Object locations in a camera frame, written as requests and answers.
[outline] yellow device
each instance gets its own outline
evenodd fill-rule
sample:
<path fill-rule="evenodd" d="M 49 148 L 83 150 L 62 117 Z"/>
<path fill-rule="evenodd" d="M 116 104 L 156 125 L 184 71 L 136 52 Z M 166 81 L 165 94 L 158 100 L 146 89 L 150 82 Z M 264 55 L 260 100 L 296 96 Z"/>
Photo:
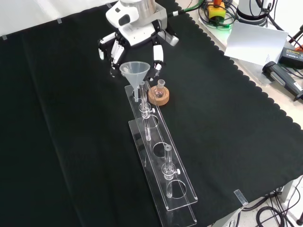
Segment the yellow device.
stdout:
<path fill-rule="evenodd" d="M 221 2 L 221 6 L 225 8 L 224 2 Z M 210 19 L 215 19 L 215 17 L 219 17 L 220 20 L 224 20 L 225 14 L 226 11 L 221 7 L 214 7 L 214 6 L 208 7 L 208 17 Z"/>

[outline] white table surface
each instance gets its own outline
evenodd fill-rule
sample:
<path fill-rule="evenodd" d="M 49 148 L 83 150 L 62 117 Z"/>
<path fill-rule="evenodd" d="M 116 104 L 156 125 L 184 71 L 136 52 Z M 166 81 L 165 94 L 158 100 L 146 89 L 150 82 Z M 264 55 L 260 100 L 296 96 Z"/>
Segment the white table surface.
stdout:
<path fill-rule="evenodd" d="M 277 5 L 276 10 L 276 22 L 285 30 L 290 33 L 290 35 L 294 35 L 297 31 L 299 31 L 300 26 L 302 25 L 302 20 L 296 20 L 293 18 L 293 15 L 297 15 L 299 17 L 300 12 L 299 9 L 294 9 L 292 3 L 298 2 L 299 0 L 280 0 Z M 176 2 L 181 6 L 183 9 L 186 8 L 191 0 L 176 0 Z M 191 6 L 194 6 L 198 0 L 193 0 Z M 193 18 L 193 20 L 196 22 L 196 24 L 199 25 L 201 29 L 205 33 L 208 34 L 209 37 L 215 42 L 215 44 L 220 48 L 220 50 L 224 51 L 225 46 L 223 46 L 220 41 L 212 34 L 210 33 L 200 22 L 199 22 L 199 15 L 197 10 L 192 11 L 189 13 L 190 16 Z M 292 21 L 288 22 L 285 20 L 284 15 L 292 15 Z M 244 70 L 242 67 L 239 66 L 239 62 L 235 61 L 235 64 L 239 67 L 241 71 L 244 72 L 244 75 L 249 76 L 250 80 L 254 81 L 258 87 L 262 88 L 263 92 L 266 92 L 268 94 L 268 97 L 272 98 L 275 103 L 277 103 L 282 110 L 286 112 L 287 116 L 290 116 L 293 121 L 301 126 L 303 128 L 303 101 L 299 100 L 296 102 L 293 102 L 293 95 L 291 95 L 288 91 L 286 91 L 283 87 L 278 85 L 277 83 L 272 83 L 270 85 L 264 86 L 260 84 L 259 81 L 254 80 L 253 75 L 250 75 L 249 72 Z M 303 79 L 295 79 L 300 86 L 303 87 Z"/>

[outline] black tablecloth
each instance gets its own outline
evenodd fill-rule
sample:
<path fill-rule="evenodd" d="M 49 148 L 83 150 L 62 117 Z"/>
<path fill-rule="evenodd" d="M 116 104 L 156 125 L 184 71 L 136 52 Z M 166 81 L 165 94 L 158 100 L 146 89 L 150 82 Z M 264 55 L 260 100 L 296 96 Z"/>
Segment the black tablecloth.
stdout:
<path fill-rule="evenodd" d="M 98 55 L 113 32 L 107 10 L 0 41 L 0 226 L 159 225 L 128 128 L 128 82 Z M 303 133 L 188 16 L 169 21 L 180 42 L 163 44 L 161 110 L 205 227 L 241 206 L 235 190 L 252 201 L 303 174 Z M 152 44 L 131 60 L 152 64 Z"/>

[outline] white wall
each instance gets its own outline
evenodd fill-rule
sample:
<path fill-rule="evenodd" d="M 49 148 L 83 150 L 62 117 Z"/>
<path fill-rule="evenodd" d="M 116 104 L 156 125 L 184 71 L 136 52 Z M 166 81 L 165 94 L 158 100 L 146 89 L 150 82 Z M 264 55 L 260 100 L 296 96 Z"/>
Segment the white wall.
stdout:
<path fill-rule="evenodd" d="M 0 36 L 115 0 L 1 0 Z"/>

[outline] clear funnel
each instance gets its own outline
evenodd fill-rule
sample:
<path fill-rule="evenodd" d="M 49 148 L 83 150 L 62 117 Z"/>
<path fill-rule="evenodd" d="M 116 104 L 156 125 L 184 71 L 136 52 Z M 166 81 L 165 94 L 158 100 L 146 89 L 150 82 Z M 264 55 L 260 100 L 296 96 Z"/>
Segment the clear funnel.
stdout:
<path fill-rule="evenodd" d="M 151 66 L 145 62 L 141 61 L 130 61 L 123 63 L 120 66 L 120 70 L 123 76 L 126 77 L 128 82 L 134 88 L 134 97 L 135 101 L 138 102 L 138 88 L 140 82 L 143 81 L 146 76 L 148 70 L 150 70 Z"/>

